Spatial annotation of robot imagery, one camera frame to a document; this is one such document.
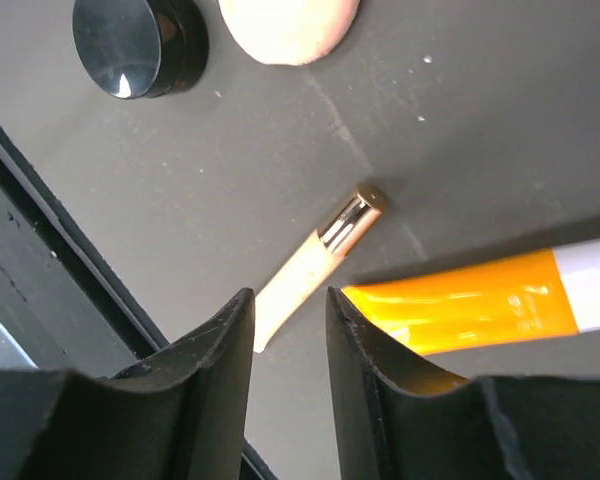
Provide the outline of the orange cream tube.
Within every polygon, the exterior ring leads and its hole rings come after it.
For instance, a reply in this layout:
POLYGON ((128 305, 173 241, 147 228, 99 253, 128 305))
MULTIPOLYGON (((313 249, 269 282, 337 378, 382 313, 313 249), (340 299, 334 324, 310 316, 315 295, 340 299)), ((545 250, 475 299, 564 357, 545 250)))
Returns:
POLYGON ((342 290, 420 355, 600 330, 600 239, 342 290))

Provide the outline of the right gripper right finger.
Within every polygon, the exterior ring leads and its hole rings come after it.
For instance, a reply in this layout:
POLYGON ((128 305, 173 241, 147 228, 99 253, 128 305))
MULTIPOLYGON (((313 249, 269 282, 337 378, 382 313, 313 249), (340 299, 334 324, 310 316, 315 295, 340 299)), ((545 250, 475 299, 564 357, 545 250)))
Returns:
POLYGON ((600 479, 600 378, 447 371, 336 289, 326 344, 345 479, 600 479))

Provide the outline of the slim beige concealer tube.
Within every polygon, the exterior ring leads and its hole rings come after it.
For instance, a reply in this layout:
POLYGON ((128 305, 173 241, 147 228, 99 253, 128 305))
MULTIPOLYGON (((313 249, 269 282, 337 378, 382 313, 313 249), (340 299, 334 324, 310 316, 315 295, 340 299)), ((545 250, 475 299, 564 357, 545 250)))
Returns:
POLYGON ((324 225, 309 234, 256 295, 254 352, 265 350, 283 324, 378 221, 386 206, 379 189, 358 185, 324 225))

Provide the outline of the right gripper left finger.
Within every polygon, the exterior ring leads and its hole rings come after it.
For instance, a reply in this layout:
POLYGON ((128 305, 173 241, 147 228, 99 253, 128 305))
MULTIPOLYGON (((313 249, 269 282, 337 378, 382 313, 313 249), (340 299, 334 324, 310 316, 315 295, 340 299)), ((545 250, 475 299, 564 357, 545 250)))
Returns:
POLYGON ((235 479, 254 293, 112 378, 0 370, 0 479, 235 479))

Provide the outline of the pink makeup sponge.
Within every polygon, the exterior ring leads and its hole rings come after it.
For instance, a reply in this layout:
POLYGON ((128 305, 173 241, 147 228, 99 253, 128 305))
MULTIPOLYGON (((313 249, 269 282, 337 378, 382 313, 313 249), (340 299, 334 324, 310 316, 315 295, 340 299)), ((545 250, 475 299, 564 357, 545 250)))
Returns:
POLYGON ((351 27, 357 0, 238 0, 218 3, 236 43, 264 65, 302 66, 334 50, 351 27))

